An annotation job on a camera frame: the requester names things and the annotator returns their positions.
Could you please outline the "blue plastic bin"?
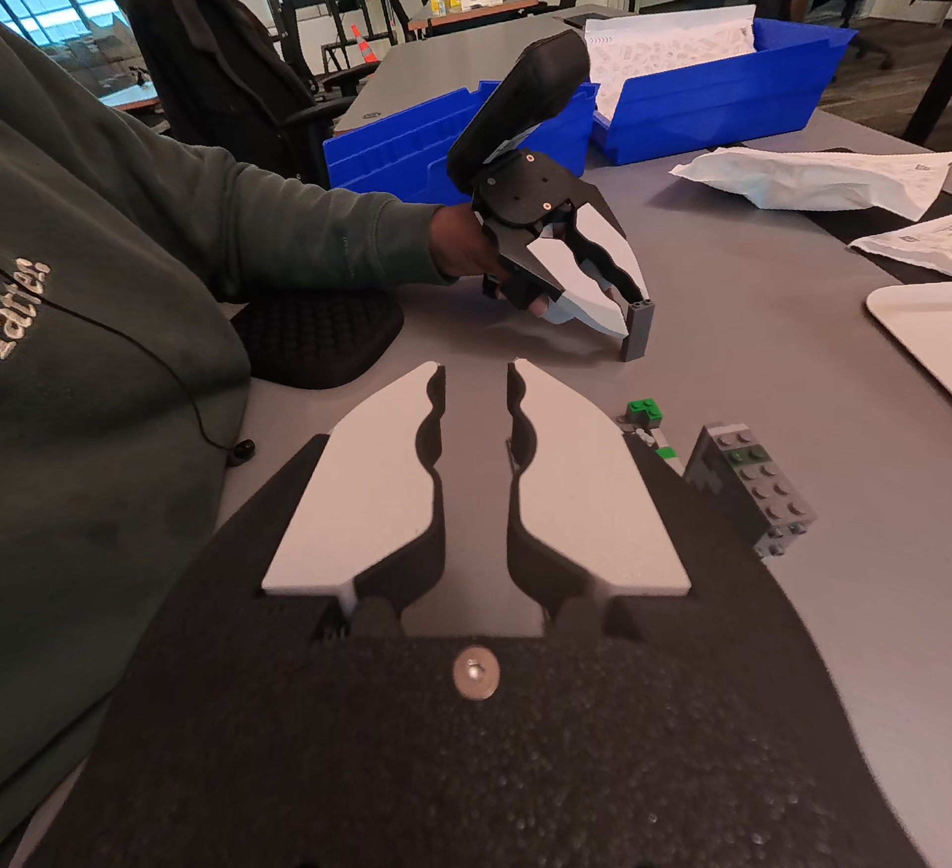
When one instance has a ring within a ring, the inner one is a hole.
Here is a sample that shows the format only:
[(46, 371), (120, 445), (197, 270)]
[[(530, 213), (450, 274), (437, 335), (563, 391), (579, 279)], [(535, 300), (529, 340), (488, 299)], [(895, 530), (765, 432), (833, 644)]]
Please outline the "blue plastic bin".
[(856, 36), (756, 17), (753, 53), (630, 78), (591, 141), (620, 166), (802, 130)]
[[(498, 86), (483, 80), (324, 142), (329, 184), (356, 193), (383, 192), (406, 203), (465, 200), (446, 173), (446, 156)], [(521, 148), (542, 153), (578, 177), (586, 169), (598, 86), (583, 83), (555, 118), (538, 126)]]

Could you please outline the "person's green sweatshirt torso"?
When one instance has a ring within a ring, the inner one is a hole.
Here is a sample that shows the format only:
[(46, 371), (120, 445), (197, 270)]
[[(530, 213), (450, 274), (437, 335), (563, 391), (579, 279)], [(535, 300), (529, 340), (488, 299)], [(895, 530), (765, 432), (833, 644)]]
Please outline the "person's green sweatshirt torso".
[(254, 294), (176, 254), (159, 137), (2, 29), (3, 838), (89, 755), (240, 439)]

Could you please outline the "person's left hand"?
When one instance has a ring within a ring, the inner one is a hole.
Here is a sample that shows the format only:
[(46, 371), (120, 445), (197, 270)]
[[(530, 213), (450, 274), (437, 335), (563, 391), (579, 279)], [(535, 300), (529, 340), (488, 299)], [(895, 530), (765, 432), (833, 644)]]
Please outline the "person's left hand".
[(499, 262), (497, 247), (482, 231), (481, 219), (465, 204), (439, 206), (429, 229), (433, 263), (445, 279), (491, 277), (496, 299), (503, 298), (502, 284), (511, 272)]

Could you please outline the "small green brick assembly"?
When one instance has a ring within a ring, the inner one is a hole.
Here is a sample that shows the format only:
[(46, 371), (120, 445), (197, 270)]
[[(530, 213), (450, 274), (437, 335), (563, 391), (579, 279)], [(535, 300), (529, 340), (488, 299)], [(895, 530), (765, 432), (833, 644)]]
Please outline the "small green brick assembly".
[(616, 422), (624, 433), (635, 435), (675, 473), (684, 475), (683, 462), (661, 431), (662, 412), (653, 398), (627, 402), (623, 414), (616, 418)]

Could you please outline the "white book stand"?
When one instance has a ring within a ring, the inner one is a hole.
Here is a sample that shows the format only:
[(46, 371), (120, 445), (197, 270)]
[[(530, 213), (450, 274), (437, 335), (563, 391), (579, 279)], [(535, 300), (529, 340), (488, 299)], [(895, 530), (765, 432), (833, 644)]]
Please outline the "white book stand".
[(934, 380), (951, 393), (951, 282), (882, 287), (866, 310)]

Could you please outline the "black wrist rest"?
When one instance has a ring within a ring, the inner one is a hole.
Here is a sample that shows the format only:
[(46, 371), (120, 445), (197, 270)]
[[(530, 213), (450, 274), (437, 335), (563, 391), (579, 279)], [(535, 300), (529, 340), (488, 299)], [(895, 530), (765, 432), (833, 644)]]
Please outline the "black wrist rest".
[(365, 374), (399, 336), (405, 317), (382, 289), (273, 292), (231, 318), (252, 377), (327, 390)]

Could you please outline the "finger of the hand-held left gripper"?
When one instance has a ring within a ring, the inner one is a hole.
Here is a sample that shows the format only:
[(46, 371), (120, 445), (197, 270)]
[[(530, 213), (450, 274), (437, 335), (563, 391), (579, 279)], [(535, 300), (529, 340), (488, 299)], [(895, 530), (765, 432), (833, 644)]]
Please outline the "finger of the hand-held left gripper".
[(586, 276), (608, 293), (614, 289), (627, 303), (645, 303), (648, 288), (623, 232), (600, 208), (586, 203), (556, 206), (549, 214), (549, 238), (562, 244), (555, 260), (555, 278), (568, 290)]
[(626, 338), (625, 315), (617, 303), (578, 266), (575, 256), (564, 242), (539, 238), (530, 243), (530, 252), (562, 284), (564, 291), (549, 301), (541, 312), (544, 321), (562, 324), (572, 319), (614, 338)]

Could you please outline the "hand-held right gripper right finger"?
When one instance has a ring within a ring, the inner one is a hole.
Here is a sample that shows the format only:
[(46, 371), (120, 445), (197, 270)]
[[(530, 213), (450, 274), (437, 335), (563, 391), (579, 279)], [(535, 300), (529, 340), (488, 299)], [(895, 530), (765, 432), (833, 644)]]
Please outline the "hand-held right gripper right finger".
[(550, 620), (571, 600), (681, 598), (691, 581), (624, 432), (527, 359), (510, 362), (509, 576)]

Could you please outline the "wooden table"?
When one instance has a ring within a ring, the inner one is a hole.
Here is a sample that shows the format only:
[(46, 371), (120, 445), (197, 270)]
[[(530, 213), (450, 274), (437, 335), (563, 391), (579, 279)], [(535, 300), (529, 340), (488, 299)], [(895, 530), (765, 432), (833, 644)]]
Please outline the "wooden table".
[(450, 8), (445, 14), (435, 14), (430, 2), (425, 3), (422, 9), (408, 22), (408, 29), (417, 38), (428, 37), (431, 32), (448, 32), (470, 23), (481, 24), (487, 19), (489, 23), (507, 20), (510, 16), (525, 13), (530, 8), (541, 5), (541, 0), (502, 0), (498, 4), (488, 4), (483, 0), (476, 0), (470, 5)]

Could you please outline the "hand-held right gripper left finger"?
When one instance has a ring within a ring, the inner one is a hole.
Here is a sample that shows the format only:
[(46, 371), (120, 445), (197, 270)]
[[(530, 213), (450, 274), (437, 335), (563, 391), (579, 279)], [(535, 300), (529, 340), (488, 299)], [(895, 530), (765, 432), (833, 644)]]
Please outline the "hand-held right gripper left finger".
[(269, 598), (335, 600), (351, 618), (386, 600), (400, 617), (444, 573), (446, 368), (423, 362), (351, 409), (327, 437), (261, 582)]

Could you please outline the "black chair with jacket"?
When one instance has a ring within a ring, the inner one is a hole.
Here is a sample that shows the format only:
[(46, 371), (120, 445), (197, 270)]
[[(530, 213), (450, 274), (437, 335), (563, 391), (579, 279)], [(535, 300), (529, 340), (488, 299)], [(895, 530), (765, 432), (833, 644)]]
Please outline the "black chair with jacket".
[(286, 179), (331, 187), (324, 143), (350, 108), (318, 96), (239, 0), (126, 0), (175, 139), (221, 147)]

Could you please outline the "large crumpled white paper bag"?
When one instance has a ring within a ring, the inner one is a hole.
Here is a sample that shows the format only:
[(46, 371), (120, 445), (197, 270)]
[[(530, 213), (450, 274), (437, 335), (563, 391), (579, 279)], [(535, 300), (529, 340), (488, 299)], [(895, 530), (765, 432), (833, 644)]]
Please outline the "large crumpled white paper bag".
[(865, 155), (852, 152), (774, 152), (721, 147), (676, 165), (670, 173), (742, 195), (757, 208), (842, 212), (882, 208), (922, 219), (942, 192), (950, 153)]

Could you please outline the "grey desk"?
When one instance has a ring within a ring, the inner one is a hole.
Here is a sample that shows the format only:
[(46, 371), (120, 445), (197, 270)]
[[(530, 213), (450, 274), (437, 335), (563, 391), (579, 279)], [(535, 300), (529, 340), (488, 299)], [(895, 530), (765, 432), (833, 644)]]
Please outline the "grey desk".
[(744, 422), (818, 519), (769, 567), (830, 670), (879, 784), (933, 866), (950, 866), (950, 398), (866, 313), (895, 279), (801, 215), (684, 182), (679, 158), (589, 157), (657, 308), (647, 354), (491, 301), (479, 279), (398, 291), (406, 323), (350, 385), (254, 381), (228, 519), (314, 434), (423, 361), (446, 367), (439, 472), (446, 569), (405, 614), (414, 635), (539, 636), (510, 581), (506, 364), (529, 358), (611, 418), (654, 398), (689, 455), (707, 422)]

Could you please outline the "small white paper bag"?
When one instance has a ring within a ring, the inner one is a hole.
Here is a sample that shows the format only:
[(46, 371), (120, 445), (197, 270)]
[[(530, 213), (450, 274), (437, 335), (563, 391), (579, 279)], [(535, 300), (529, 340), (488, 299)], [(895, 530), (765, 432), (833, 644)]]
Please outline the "small white paper bag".
[(951, 216), (861, 237), (849, 245), (866, 255), (894, 259), (951, 277)]

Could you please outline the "tall grey brick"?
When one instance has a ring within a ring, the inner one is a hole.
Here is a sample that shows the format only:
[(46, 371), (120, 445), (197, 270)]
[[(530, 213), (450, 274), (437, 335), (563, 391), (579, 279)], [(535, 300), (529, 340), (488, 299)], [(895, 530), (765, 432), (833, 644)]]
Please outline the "tall grey brick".
[(627, 333), (621, 346), (621, 362), (634, 362), (646, 355), (655, 309), (650, 299), (628, 304), (625, 312)]

